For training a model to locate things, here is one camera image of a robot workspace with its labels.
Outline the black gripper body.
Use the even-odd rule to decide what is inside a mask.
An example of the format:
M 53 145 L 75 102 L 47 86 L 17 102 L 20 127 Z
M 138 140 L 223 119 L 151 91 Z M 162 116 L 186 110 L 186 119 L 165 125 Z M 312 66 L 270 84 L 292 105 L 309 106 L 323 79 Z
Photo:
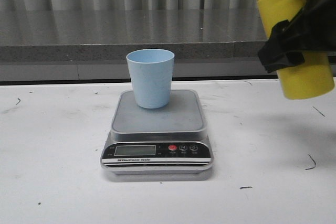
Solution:
M 303 21 L 306 49 L 335 53 L 335 0 L 306 0 Z

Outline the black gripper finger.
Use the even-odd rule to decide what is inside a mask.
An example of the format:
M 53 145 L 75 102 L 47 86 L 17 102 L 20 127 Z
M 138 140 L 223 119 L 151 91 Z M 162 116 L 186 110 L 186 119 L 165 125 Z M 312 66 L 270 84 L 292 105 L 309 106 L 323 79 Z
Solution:
M 299 11 L 292 20 L 286 19 L 273 26 L 258 57 L 268 73 L 296 67 L 305 62 L 303 52 L 309 50 L 311 41 L 312 29 L 304 12 Z

